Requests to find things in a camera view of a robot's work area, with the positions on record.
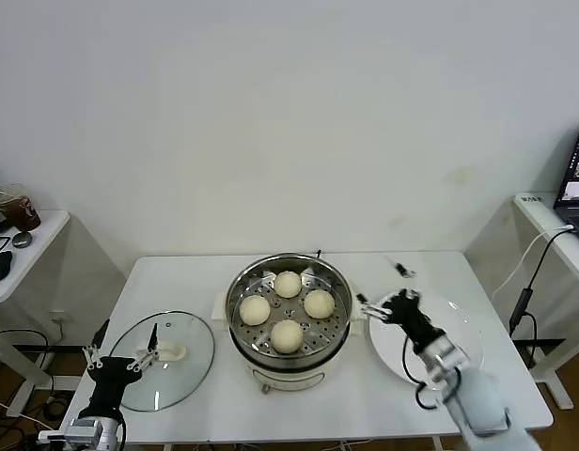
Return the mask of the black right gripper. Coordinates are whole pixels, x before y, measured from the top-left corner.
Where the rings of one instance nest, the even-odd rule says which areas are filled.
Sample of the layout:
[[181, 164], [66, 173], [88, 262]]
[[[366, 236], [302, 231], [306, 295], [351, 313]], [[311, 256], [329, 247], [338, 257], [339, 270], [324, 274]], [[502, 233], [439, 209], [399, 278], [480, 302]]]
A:
[[358, 293], [356, 299], [360, 312], [381, 322], [397, 324], [412, 341], [414, 351], [424, 351], [443, 336], [445, 331], [435, 327], [419, 308], [421, 293], [417, 273], [389, 256], [384, 258], [390, 271], [388, 291], [397, 293], [387, 302], [390, 311], [374, 305], [364, 294]]

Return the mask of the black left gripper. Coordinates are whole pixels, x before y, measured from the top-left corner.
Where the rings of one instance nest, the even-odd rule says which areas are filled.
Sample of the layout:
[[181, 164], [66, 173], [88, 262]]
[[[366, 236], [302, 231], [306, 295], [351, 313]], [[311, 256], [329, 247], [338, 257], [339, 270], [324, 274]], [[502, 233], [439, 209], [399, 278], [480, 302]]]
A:
[[107, 319], [93, 335], [89, 346], [83, 347], [86, 369], [95, 382], [85, 417], [120, 418], [120, 405], [126, 387], [140, 380], [140, 372], [158, 359], [158, 325], [154, 324], [146, 353], [133, 360], [125, 357], [103, 357], [100, 348], [105, 338], [110, 319]]

